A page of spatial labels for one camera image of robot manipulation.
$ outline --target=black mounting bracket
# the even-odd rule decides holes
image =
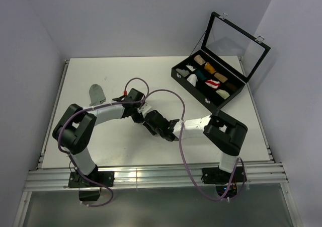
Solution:
[[[230,178],[230,173],[219,169],[219,167],[202,169],[201,180],[204,184],[224,185],[229,182],[229,178]],[[243,182],[244,180],[243,167],[236,168],[234,178],[236,182],[239,182],[239,183]]]
[[[112,187],[114,183],[114,172],[113,171],[97,172],[96,181],[107,187]],[[77,172],[71,172],[69,176],[68,187],[69,188],[88,188],[88,187],[97,187],[97,185],[86,181]]]

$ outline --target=red fabric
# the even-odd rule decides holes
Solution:
[[[218,89],[220,86],[220,82],[215,80],[207,80],[206,85],[212,87],[213,89]]]

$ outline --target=fabric sample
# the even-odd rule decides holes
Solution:
[[[205,60],[203,60],[203,58],[200,55],[195,56],[194,60],[199,63],[199,65],[203,65],[204,63],[206,63]]]
[[[190,72],[188,70],[177,68],[176,71],[180,73],[183,77],[188,76]]]
[[[90,87],[89,94],[91,98],[90,106],[101,105],[106,101],[106,97],[104,95],[102,87],[99,85],[92,85]]]
[[[196,70],[194,67],[192,67],[191,65],[186,65],[186,67],[191,71],[193,72],[194,70]]]
[[[198,79],[200,79],[201,81],[205,81],[207,79],[206,76],[203,75],[203,73],[200,70],[197,70],[195,74],[198,77]]]
[[[215,80],[207,80],[206,81],[206,85],[208,85],[209,87],[213,88],[213,89],[218,89],[220,86],[220,82],[219,81],[215,81]]]
[[[225,90],[216,90],[216,93],[224,99],[227,99],[230,96],[230,94]]]
[[[213,66],[211,66],[211,64],[210,63],[206,63],[206,65],[205,65],[205,69],[208,71],[208,72],[210,72],[211,74],[214,74],[215,72],[216,72],[216,70],[214,69],[214,67]]]
[[[220,74],[220,73],[215,73],[215,77],[217,78],[217,79],[219,79],[222,83],[224,83],[224,82],[226,82],[227,81],[227,78],[224,76],[224,75],[222,75],[222,74]]]
[[[187,81],[189,83],[191,83],[194,87],[196,87],[196,83],[197,83],[198,79],[197,79],[197,76],[195,74],[192,74],[187,78]]]
[[[238,89],[235,85],[233,85],[232,83],[229,83],[229,82],[226,83],[225,85],[227,86],[227,88],[229,88],[231,91],[234,91],[234,92],[237,91],[237,89]]]

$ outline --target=gray object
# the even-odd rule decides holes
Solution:
[[[90,106],[101,105],[106,101],[102,87],[99,85],[92,85],[89,93],[91,98]]]
[[[188,76],[190,72],[188,70],[177,68],[176,71],[180,73],[183,77]]]

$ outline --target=open lid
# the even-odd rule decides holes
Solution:
[[[211,13],[201,49],[247,83],[271,48],[262,42],[263,37],[252,36],[227,20],[226,16],[225,13]],[[220,58],[232,55],[242,59],[246,75]]]

